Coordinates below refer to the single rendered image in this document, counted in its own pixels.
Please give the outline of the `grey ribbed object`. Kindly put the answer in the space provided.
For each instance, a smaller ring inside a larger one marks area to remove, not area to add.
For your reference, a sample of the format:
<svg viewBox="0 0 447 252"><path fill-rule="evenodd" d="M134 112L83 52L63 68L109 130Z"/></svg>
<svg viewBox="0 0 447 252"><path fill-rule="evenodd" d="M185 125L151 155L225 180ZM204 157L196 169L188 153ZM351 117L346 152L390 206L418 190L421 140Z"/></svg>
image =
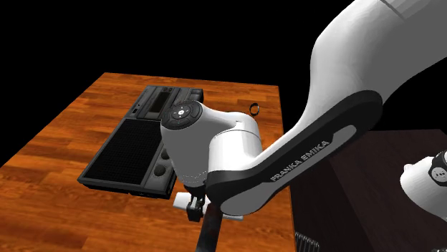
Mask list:
<svg viewBox="0 0 447 252"><path fill-rule="evenodd" d="M297 252L320 252L320 245L317 241L299 232L294 234Z"/></svg>

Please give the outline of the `black portable radio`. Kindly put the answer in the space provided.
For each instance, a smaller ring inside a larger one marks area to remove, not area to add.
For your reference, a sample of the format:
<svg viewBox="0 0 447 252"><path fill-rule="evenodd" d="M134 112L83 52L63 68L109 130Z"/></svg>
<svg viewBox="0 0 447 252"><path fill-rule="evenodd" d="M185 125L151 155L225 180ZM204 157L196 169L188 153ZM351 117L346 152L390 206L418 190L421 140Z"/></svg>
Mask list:
<svg viewBox="0 0 447 252"><path fill-rule="evenodd" d="M95 190L169 199L176 174L164 149L164 112L188 100L203 101L203 90L148 85L77 181Z"/></svg>

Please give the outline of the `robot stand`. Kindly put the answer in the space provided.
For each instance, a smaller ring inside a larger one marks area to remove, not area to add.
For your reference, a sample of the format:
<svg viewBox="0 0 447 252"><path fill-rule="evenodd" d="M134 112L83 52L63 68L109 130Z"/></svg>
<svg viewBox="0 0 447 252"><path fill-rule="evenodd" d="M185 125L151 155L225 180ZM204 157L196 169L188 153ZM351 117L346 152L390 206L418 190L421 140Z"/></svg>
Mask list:
<svg viewBox="0 0 447 252"><path fill-rule="evenodd" d="M404 165L447 149L440 130L371 131L295 178L294 229L319 252L431 252L447 248L447 222L400 186Z"/></svg>

